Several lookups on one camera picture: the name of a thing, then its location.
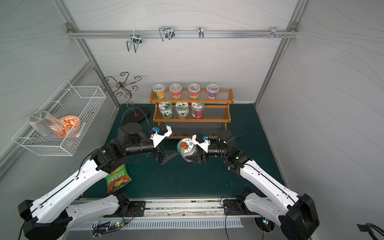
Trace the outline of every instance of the vent grille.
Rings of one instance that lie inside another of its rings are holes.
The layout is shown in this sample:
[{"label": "vent grille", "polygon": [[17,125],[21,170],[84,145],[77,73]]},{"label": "vent grille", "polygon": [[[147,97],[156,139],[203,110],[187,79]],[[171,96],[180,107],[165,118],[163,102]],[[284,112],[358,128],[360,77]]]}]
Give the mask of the vent grille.
[{"label": "vent grille", "polygon": [[[92,220],[74,226],[69,231],[91,230],[99,224],[99,221]],[[119,220],[111,220],[112,225]],[[121,230],[139,229],[211,229],[224,228],[225,218],[189,218],[189,219],[134,219],[123,226]],[[227,228],[242,228],[240,218],[227,218]]]}]

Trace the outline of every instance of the clear plastic lid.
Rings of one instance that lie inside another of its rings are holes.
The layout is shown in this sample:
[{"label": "clear plastic lid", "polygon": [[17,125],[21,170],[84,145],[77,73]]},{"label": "clear plastic lid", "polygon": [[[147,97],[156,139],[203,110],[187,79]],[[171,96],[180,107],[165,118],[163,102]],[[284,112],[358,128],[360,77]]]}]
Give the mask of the clear plastic lid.
[{"label": "clear plastic lid", "polygon": [[152,88],[152,91],[153,91],[154,93],[163,92],[163,91],[165,91],[165,90],[166,90],[166,88],[164,87],[163,84],[156,84],[156,85],[153,86],[153,88]]},{"label": "clear plastic lid", "polygon": [[194,109],[202,109],[204,108],[204,103],[191,103],[191,106],[194,108]]},{"label": "clear plastic lid", "polygon": [[170,102],[161,102],[159,103],[159,109],[162,111],[167,111],[169,109],[172,109],[172,103]]},{"label": "clear plastic lid", "polygon": [[188,86],[188,90],[192,93],[197,93],[200,92],[200,86],[196,83],[192,83]]},{"label": "clear plastic lid", "polygon": [[183,110],[186,110],[187,108],[188,108],[187,102],[177,102],[176,103],[176,109],[177,110],[183,111]]},{"label": "clear plastic lid", "polygon": [[171,93],[178,93],[182,90],[181,85],[178,83],[174,83],[169,87]]},{"label": "clear plastic lid", "polygon": [[210,93],[217,93],[218,92],[218,85],[216,84],[209,84],[207,87],[207,91]]}]

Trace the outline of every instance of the purple label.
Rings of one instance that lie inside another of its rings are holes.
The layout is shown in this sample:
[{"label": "purple label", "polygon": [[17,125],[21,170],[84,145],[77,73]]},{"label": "purple label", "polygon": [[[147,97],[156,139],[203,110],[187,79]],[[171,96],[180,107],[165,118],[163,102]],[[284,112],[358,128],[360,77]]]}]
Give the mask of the purple label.
[{"label": "purple label", "polygon": [[217,93],[210,93],[210,92],[208,92],[208,97],[209,98],[216,98],[216,95],[217,95]]}]

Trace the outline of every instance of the cup lid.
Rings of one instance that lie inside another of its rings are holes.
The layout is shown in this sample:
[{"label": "cup lid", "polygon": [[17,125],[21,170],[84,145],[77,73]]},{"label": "cup lid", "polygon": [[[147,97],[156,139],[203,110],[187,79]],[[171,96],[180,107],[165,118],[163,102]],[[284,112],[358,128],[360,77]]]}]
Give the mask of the cup lid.
[{"label": "cup lid", "polygon": [[218,86],[216,84],[209,84],[207,86],[207,91],[212,92],[212,93],[217,93],[218,92]]},{"label": "cup lid", "polygon": [[187,153],[192,150],[193,146],[194,144],[192,142],[192,139],[190,139],[189,137],[186,137],[179,141],[179,143],[177,144],[177,150],[180,153]]},{"label": "cup lid", "polygon": [[188,90],[190,92],[198,92],[200,91],[200,86],[196,83],[192,83],[191,85],[188,86]]},{"label": "cup lid", "polygon": [[174,84],[172,84],[172,85],[169,87],[169,90],[170,90],[171,92],[173,92],[173,93],[177,93],[177,92],[179,92],[179,91],[182,90],[182,87],[181,87],[180,84],[178,84],[178,83],[174,83]]},{"label": "cup lid", "polygon": [[159,109],[160,110],[172,109],[172,103],[170,103],[170,102],[161,102],[161,103],[159,103]]},{"label": "cup lid", "polygon": [[152,91],[156,93],[156,92],[164,91],[165,89],[166,88],[164,87],[163,84],[156,84],[155,86],[153,86]]},{"label": "cup lid", "polygon": [[186,110],[188,108],[187,102],[177,102],[176,103],[176,109],[177,110]]},{"label": "cup lid", "polygon": [[204,103],[191,103],[192,107],[193,108],[196,108],[196,109],[200,109],[200,108],[204,108]]}]

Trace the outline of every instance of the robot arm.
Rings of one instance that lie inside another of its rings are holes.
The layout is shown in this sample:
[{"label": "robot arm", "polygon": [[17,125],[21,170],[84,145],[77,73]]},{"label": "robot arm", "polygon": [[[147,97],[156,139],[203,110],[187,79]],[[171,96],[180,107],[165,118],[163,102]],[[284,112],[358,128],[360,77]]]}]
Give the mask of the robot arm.
[{"label": "robot arm", "polygon": [[153,128],[151,138],[141,129],[141,125],[134,122],[119,128],[117,139],[92,153],[80,170],[59,186],[39,199],[23,201],[18,209],[25,220],[23,230],[26,238],[57,239],[66,229],[81,222],[117,212],[120,215],[127,213],[130,201],[119,192],[86,204],[70,204],[98,180],[123,165],[127,156],[153,154],[160,164],[164,164],[178,155],[177,151],[165,151],[163,156],[158,146],[164,138],[171,136],[169,126],[162,124]]},{"label": "robot arm", "polygon": [[316,207],[311,197],[300,196],[280,184],[266,173],[253,159],[250,159],[236,145],[235,136],[229,130],[216,133],[217,145],[211,145],[208,137],[196,134],[192,142],[199,146],[198,154],[185,156],[185,159],[197,164],[207,163],[210,156],[221,157],[228,170],[250,181],[268,198],[256,193],[246,192],[238,199],[244,211],[256,212],[280,226],[288,239],[307,240],[319,226]]}]

